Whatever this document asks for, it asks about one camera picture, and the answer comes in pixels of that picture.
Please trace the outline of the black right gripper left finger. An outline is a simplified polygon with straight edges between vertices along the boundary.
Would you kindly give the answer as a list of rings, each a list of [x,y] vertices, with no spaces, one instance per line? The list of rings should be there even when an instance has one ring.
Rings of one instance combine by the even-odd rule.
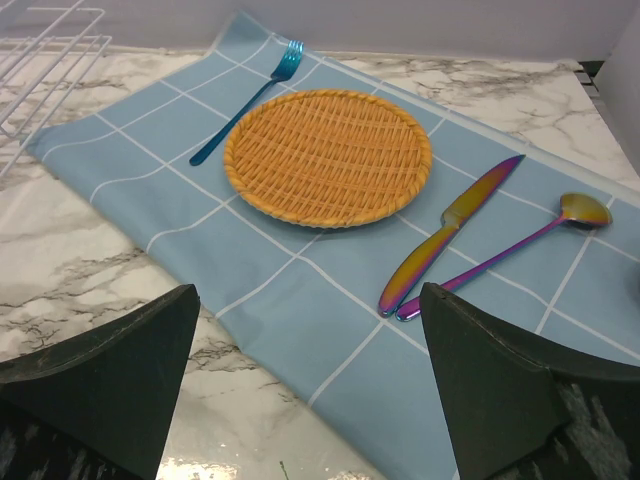
[[[153,479],[200,310],[192,285],[1,364],[4,479]]]

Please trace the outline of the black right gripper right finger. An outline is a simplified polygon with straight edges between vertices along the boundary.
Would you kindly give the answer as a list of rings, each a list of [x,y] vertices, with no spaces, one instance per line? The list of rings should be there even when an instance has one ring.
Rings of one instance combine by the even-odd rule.
[[[636,479],[639,369],[423,285],[419,305],[463,479]]]

